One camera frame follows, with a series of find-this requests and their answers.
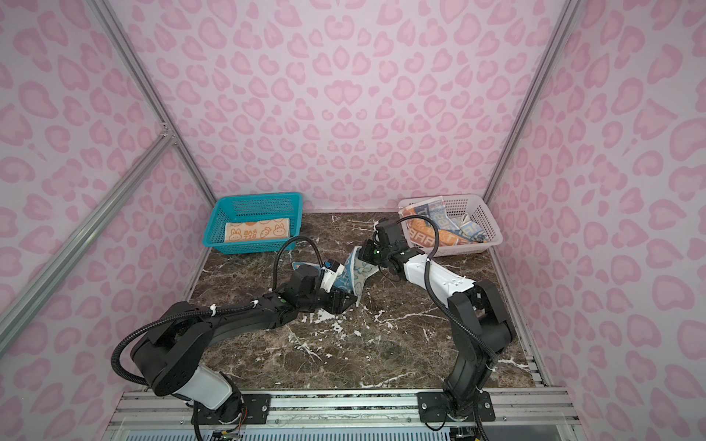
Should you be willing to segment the teal bunny towel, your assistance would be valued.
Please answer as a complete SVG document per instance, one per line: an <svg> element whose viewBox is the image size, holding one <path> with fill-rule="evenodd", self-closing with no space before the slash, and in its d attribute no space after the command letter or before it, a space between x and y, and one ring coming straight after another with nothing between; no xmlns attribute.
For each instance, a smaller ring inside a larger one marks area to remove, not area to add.
<svg viewBox="0 0 706 441"><path fill-rule="evenodd" d="M337 288L338 290L344 290L350 293L354 293L358 300L361 298L366 281L379 272L378 266L368 265L360 259L358 259L358 251L360 246L356 246L351 251L349 257L342 264L345 266L344 273L336 279L336 282L331 288ZM298 269L300 266L312 266L315 269L319 269L321 272L321 266L304 263L304 262L294 262L292 263L293 269Z"/></svg>

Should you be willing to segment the grey patterned towel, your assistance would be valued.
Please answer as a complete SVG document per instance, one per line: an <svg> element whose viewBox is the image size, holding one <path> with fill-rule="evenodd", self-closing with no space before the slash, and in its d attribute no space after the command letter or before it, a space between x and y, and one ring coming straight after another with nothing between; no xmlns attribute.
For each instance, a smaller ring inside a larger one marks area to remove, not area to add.
<svg viewBox="0 0 706 441"><path fill-rule="evenodd" d="M473 222L467 214L459 220L452 220L446 211L443 197L427 198L420 202L405 205L399 209L401 218L411 215L421 215L433 220L439 229L441 246L460 246L468 244L483 244L488 241L488 235L481 225ZM407 220L404 222L409 239L414 245L431 247L435 244L433 227L425 220Z"/></svg>

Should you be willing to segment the orange bunny towel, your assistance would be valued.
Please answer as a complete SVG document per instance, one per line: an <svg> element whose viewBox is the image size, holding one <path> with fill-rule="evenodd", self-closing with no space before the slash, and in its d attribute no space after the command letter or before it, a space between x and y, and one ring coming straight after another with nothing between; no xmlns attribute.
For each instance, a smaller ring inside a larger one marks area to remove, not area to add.
<svg viewBox="0 0 706 441"><path fill-rule="evenodd" d="M227 222L224 242L255 242L287 239L290 237L288 218L257 220L256 222Z"/></svg>

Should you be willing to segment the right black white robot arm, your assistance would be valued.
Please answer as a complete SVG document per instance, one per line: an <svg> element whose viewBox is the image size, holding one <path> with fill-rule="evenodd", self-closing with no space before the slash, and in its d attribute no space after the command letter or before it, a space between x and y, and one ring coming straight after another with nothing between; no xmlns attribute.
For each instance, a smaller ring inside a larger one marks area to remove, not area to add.
<svg viewBox="0 0 706 441"><path fill-rule="evenodd" d="M419 396L423 422L445 418L462 421L469 417L476 423L492 422L496 415L485 385L517 333L494 283L467 279L434 261L441 243L437 226L432 227L434 244L428 253L407 243L402 223L425 219L411 215L400 220L379 220L373 238L358 251L358 259L426 290L450 323L458 355L444 380L443 393Z"/></svg>

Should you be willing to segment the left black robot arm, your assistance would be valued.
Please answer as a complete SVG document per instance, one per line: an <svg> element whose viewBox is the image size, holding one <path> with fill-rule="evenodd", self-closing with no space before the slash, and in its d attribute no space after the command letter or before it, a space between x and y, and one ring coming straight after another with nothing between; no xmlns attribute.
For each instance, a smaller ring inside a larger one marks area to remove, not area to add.
<svg viewBox="0 0 706 441"><path fill-rule="evenodd" d="M210 308L178 302L123 338L111 356L112 367L158 397L191 402L196 416L208 412L224 424L244 420L245 398L224 373L202 363L205 351L232 337L283 327L305 312L345 312L358 296L336 286L337 276L328 266L301 265L286 283L252 301Z"/></svg>

